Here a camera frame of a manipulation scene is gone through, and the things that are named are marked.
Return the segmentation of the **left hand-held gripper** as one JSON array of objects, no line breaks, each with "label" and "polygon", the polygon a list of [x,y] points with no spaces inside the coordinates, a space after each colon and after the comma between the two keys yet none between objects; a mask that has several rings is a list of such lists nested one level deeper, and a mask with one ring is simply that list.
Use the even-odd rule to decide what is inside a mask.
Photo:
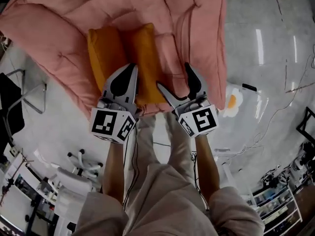
[{"label": "left hand-held gripper", "polygon": [[140,117],[140,109],[135,104],[137,78],[137,64],[129,63],[106,80],[102,96],[92,108],[91,134],[117,144],[126,141]]}]

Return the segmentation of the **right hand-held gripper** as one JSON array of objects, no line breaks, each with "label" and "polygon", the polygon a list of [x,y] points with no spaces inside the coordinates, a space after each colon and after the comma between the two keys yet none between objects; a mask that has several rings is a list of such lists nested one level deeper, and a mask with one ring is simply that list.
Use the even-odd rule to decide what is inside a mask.
[{"label": "right hand-held gripper", "polygon": [[218,128],[219,121],[215,106],[208,101],[207,83],[204,78],[188,62],[185,62],[184,66],[189,88],[188,97],[179,98],[159,81],[156,85],[165,100],[175,109],[173,112],[180,126],[191,138],[195,138]]}]

